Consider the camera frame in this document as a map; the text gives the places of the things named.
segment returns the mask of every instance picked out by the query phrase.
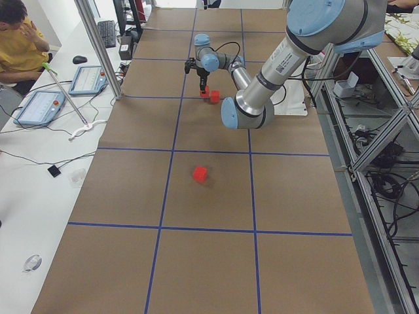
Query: red block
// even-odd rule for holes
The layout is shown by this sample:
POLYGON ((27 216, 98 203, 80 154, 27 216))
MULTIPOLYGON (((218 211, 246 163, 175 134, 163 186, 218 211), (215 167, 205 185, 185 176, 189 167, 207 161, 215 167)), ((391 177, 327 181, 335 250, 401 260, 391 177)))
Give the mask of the red block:
POLYGON ((209 102, 210 103, 219 103, 220 102, 220 91, 219 90, 212 90, 211 94, 209 95, 209 102))
POLYGON ((210 88, 209 86, 205 86, 205 93, 203 91, 199 91, 199 96, 201 96, 201 98, 210 98, 209 95, 210 94, 210 88))
POLYGON ((196 167, 193 173, 193 178, 196 182, 203 183, 207 179, 208 170, 204 167, 196 167))

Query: black box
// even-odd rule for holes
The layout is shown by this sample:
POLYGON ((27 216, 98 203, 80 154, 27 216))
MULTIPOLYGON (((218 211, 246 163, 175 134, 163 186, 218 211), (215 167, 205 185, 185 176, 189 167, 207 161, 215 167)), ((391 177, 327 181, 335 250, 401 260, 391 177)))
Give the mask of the black box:
POLYGON ((132 37, 124 35, 120 38, 119 56, 121 60, 132 59, 132 37))

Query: white desk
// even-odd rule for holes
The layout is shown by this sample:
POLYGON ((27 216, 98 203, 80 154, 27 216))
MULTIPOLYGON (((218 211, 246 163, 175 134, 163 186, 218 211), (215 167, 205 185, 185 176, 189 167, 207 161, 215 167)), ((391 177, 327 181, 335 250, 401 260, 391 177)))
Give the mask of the white desk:
MULTIPOLYGON (((107 51, 117 70, 120 63, 118 48, 108 48, 107 51)), ((77 54, 88 58, 88 62, 81 65, 99 65, 82 23, 51 62, 59 80, 73 79, 79 65, 74 65, 72 59, 77 54)), ((34 88, 50 83, 53 80, 45 71, 34 88)), ((48 88, 59 90, 56 86, 48 88)), ((93 100, 93 106, 99 111, 96 119, 109 118, 113 98, 108 86, 93 100)), ((76 105, 82 105, 89 99, 74 98, 76 105)), ((81 113, 91 122, 96 110, 85 105, 81 113)), ((72 133, 83 126, 68 103, 58 116, 62 117, 53 121, 50 128, 72 133)), ((72 142, 68 141, 67 133, 46 128, 4 133, 0 134, 0 149, 37 162, 72 159, 94 152, 104 128, 105 124, 98 124, 72 142)), ((2 132, 18 129, 9 120, 2 132)), ((81 189, 73 187, 69 176, 78 169, 87 171, 91 161, 92 157, 75 160, 61 168, 61 175, 53 178, 47 171, 49 165, 34 165, 0 152, 0 220, 3 222, 0 228, 0 313, 31 312, 81 189), (24 262, 34 254, 42 257, 41 266, 29 273, 22 272, 24 262)))

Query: computer mouse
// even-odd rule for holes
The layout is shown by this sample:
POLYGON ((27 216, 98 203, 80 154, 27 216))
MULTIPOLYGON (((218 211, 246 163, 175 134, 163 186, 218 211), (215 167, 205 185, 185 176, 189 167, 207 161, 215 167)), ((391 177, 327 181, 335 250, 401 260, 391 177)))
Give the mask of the computer mouse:
POLYGON ((84 63, 84 62, 87 62, 87 58, 86 57, 83 57, 83 56, 75 56, 73 58, 73 63, 74 64, 79 64, 79 63, 84 63))

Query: transparent object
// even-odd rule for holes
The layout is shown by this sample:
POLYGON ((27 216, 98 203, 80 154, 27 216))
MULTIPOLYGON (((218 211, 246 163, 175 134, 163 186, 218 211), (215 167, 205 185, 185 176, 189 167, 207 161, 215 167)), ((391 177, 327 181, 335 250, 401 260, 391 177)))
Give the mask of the transparent object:
POLYGON ((24 272, 37 270, 42 263, 42 258, 36 254, 29 257, 24 264, 24 272))

